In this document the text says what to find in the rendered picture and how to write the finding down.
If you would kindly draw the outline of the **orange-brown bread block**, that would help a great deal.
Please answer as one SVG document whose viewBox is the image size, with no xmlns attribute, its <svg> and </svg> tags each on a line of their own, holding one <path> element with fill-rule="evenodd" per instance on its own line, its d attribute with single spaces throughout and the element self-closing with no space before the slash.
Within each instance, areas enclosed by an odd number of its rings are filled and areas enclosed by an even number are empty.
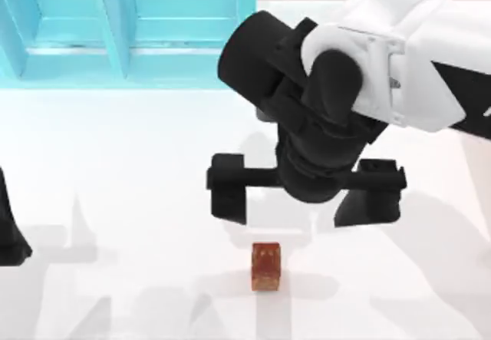
<svg viewBox="0 0 491 340">
<path fill-rule="evenodd" d="M 253 292 L 278 291 L 282 277 L 282 248 L 278 242 L 254 242 L 251 255 Z"/>
</svg>

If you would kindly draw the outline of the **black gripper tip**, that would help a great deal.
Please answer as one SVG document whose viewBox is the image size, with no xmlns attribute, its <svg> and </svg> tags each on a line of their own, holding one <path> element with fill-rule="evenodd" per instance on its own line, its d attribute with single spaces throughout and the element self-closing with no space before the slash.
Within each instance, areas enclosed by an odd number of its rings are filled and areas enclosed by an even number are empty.
<svg viewBox="0 0 491 340">
<path fill-rule="evenodd" d="M 31 246 L 15 222 L 5 175 L 0 167 L 0 267 L 20 266 L 32 253 Z"/>
</svg>

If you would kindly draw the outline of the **light blue rack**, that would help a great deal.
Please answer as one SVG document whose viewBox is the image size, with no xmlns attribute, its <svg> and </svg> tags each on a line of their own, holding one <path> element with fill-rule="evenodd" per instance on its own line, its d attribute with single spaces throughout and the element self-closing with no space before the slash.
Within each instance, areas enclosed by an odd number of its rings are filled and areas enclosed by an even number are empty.
<svg viewBox="0 0 491 340">
<path fill-rule="evenodd" d="M 256 2 L 0 0 L 0 88 L 216 88 Z"/>
</svg>

